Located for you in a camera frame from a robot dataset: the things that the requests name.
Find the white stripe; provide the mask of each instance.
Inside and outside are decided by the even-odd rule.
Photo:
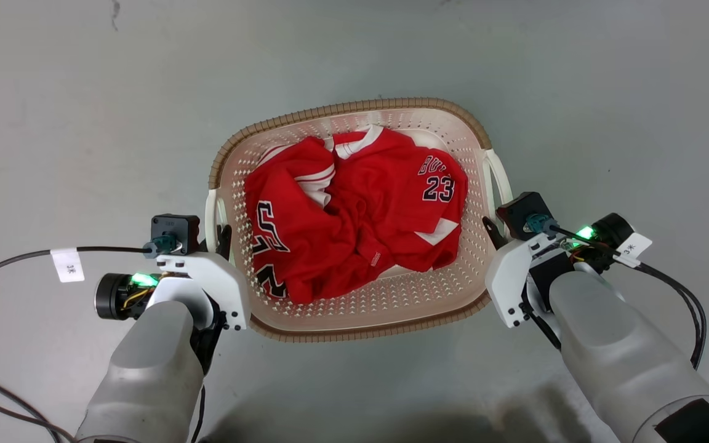
[[[258,164],[256,165],[256,168],[258,168],[259,166],[263,165],[264,163],[267,163],[267,162],[270,161],[273,157],[275,157],[275,156],[278,155],[278,154],[281,154],[281,152],[286,151],[288,148],[291,148],[292,146],[294,146],[294,145],[293,145],[293,144],[287,144],[287,145],[284,145],[284,146],[279,146],[279,148],[270,148],[270,149],[272,149],[273,151],[270,152],[270,154],[265,155],[265,157],[264,157],[263,159],[259,160]]]
[[[335,165],[330,165],[329,168],[324,169],[321,171],[321,173],[315,173],[315,174],[310,174],[310,175],[301,175],[299,177],[295,177],[295,180],[303,180],[303,182],[313,182],[313,180],[318,180],[320,178],[324,178],[327,176],[327,174],[332,173],[332,169],[335,168]]]
[[[416,233],[419,238],[424,239],[428,243],[431,244],[431,246],[436,245],[437,243],[441,242],[446,236],[450,235],[450,233],[453,232],[453,229],[456,228],[459,224],[456,223],[455,221],[448,220],[446,218],[440,218],[439,222],[436,224],[436,229],[434,229],[433,233],[427,234],[427,233]]]
[[[324,208],[330,202],[331,198],[330,194],[324,192],[324,189],[326,189],[327,186],[330,185],[332,177],[334,176],[335,171],[330,174],[330,177],[327,177],[323,180],[315,180],[315,182],[297,182],[297,184],[300,186],[300,189],[303,190],[303,192],[306,194],[306,196],[308,196],[309,199],[312,199],[314,202],[316,202],[317,205]]]
[[[374,142],[377,141],[377,138],[379,138],[379,135],[382,134],[382,129],[384,129],[382,128],[382,126],[371,124],[371,128],[368,130],[366,136],[363,137],[362,140],[358,140],[356,142],[351,143],[337,144],[335,146],[335,152],[338,153],[338,157],[346,160],[351,155],[360,152],[363,149],[368,148],[368,146],[374,144]]]

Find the yellow wire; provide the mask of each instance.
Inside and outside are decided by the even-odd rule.
[[[131,301],[131,300],[134,300],[134,299],[136,299],[136,298],[138,298],[138,297],[141,297],[142,295],[146,294],[146,293],[149,292],[149,291],[150,291],[149,289],[144,289],[144,290],[141,291],[141,292],[138,292],[138,293],[136,293],[136,294],[130,295],[130,297],[127,297],[127,299],[124,300],[124,303],[122,303],[122,309],[126,309],[126,308],[127,308],[127,302],[129,302],[129,301]]]

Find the basket handle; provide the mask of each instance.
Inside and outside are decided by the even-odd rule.
[[[204,235],[207,250],[217,250],[217,225],[227,225],[226,207],[223,199],[217,194],[217,189],[210,189],[204,205]]]
[[[510,189],[510,182],[507,180],[507,173],[505,168],[498,157],[497,153],[493,149],[486,149],[484,151],[485,155],[483,157],[483,176],[486,180],[486,188],[489,189],[490,196],[487,198],[487,204],[489,205],[489,218],[493,222],[498,223],[498,226],[502,227],[503,235],[507,236],[507,227],[504,223],[499,223],[496,215],[496,205],[494,202],[494,191],[492,190],[492,174],[494,174],[494,181],[497,184],[497,191],[500,193],[500,204],[506,204],[513,199],[513,191]]]

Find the white label tag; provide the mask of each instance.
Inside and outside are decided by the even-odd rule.
[[[81,257],[79,257],[78,250],[75,247],[72,249],[51,249],[51,258],[54,259],[59,281],[62,283],[84,281]]]
[[[626,241],[624,241],[620,247],[618,247],[618,251],[622,255],[627,255],[628,257],[631,258],[636,258],[644,252],[645,249],[650,247],[652,244],[652,239],[648,239],[646,236],[643,236],[639,233],[633,233],[631,234]]]

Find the green led light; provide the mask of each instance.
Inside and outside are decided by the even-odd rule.
[[[152,277],[152,275],[133,274],[133,277],[130,277],[130,283],[133,283],[136,286],[157,286],[158,280],[155,277]]]
[[[593,228],[591,228],[589,226],[585,226],[581,230],[579,230],[579,232],[577,232],[576,235],[583,236],[586,239],[591,239],[591,238],[593,238],[593,235],[595,233],[596,232],[594,231]]]

